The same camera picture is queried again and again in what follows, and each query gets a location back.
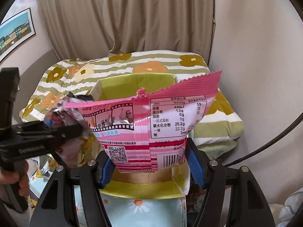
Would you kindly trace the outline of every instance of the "framed poster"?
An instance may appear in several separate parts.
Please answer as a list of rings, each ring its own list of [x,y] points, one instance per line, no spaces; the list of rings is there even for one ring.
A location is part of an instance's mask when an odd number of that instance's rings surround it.
[[[0,61],[25,40],[35,35],[31,9],[25,9],[0,25]]]

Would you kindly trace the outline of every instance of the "flower pattern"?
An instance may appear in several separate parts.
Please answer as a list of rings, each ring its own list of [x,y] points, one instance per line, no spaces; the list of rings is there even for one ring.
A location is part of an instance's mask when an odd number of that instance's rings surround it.
[[[103,199],[103,204],[104,206],[110,206],[112,203],[107,199]]]
[[[39,98],[35,98],[34,100],[31,101],[30,104],[28,104],[23,112],[23,115],[22,117],[27,117],[33,110],[34,110],[34,106],[36,104],[39,104],[40,103],[40,99]]]
[[[234,113],[234,110],[232,109],[232,107],[230,106],[221,91],[218,91],[218,94],[211,106],[209,107],[206,115],[214,114],[217,110],[224,112],[226,115]]]
[[[201,55],[196,55],[196,54],[193,54],[193,55],[181,55],[180,56],[180,62],[179,64],[181,66],[187,66],[187,67],[190,67],[190,66],[205,66],[207,67],[206,63],[204,62],[204,59]]]
[[[131,202],[127,203],[129,208],[134,208],[134,213],[138,210],[140,212],[145,211],[149,212],[149,208],[147,206],[151,206],[152,203],[145,200],[132,199]]]
[[[75,74],[75,82],[80,82],[82,79],[90,78],[94,74],[94,64],[86,64],[81,67]]]
[[[77,214],[83,213],[83,205],[82,205],[82,202],[76,202],[76,212],[77,212]]]
[[[55,96],[53,93],[48,93],[46,95],[46,97],[44,98],[44,100],[40,103],[40,106],[42,106],[43,108],[46,108],[46,109],[50,109],[52,108],[56,103],[59,102],[60,98],[62,97],[63,95],[58,95],[58,96]]]
[[[71,66],[69,68],[69,76],[73,76],[76,72],[78,72],[80,70],[82,66]]]
[[[133,69],[133,73],[142,72],[167,72],[167,67],[163,66],[160,61],[148,61],[143,64],[139,64]]]
[[[63,74],[66,73],[67,69],[62,69],[61,67],[55,67],[47,75],[46,82],[57,81],[63,77]]]
[[[31,177],[31,179],[29,181],[31,184],[33,184],[34,182],[36,182],[36,178],[33,176],[33,177]]]
[[[118,61],[118,60],[128,60],[131,57],[131,53],[128,54],[119,54],[109,57],[109,61]]]

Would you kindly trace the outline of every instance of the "film strip graphic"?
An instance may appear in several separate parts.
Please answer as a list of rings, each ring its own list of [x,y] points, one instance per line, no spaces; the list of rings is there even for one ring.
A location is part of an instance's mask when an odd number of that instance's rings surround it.
[[[132,103],[123,103],[123,104],[118,104],[115,106],[112,106],[110,111],[111,111],[111,119],[112,119],[112,111],[116,108],[121,108],[121,107],[131,107],[132,109],[132,114],[133,114],[133,106]],[[95,123],[96,123],[96,115],[104,112],[108,112],[109,110],[99,110],[94,113],[90,114],[83,114],[83,118],[89,118],[89,117],[94,117]],[[113,124],[111,126],[106,126],[106,127],[96,127],[96,128],[91,128],[93,132],[98,132],[98,131],[107,131],[107,130],[115,130],[115,129],[128,129],[128,130],[134,130],[134,125],[133,123],[127,124],[127,123],[122,123],[122,124]]]

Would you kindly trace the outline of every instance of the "beige curtain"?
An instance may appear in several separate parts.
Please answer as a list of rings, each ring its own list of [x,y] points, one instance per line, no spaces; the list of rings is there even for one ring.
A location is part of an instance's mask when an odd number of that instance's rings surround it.
[[[209,59],[214,0],[38,0],[38,6],[61,60],[163,49]]]

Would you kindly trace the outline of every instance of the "black bracket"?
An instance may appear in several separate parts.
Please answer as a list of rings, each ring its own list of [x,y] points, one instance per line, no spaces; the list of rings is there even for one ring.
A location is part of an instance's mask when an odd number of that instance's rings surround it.
[[[42,192],[29,226],[79,227],[74,196],[74,185],[79,185],[87,226],[112,227],[99,189],[109,183],[114,169],[105,151],[79,168],[58,166]]]

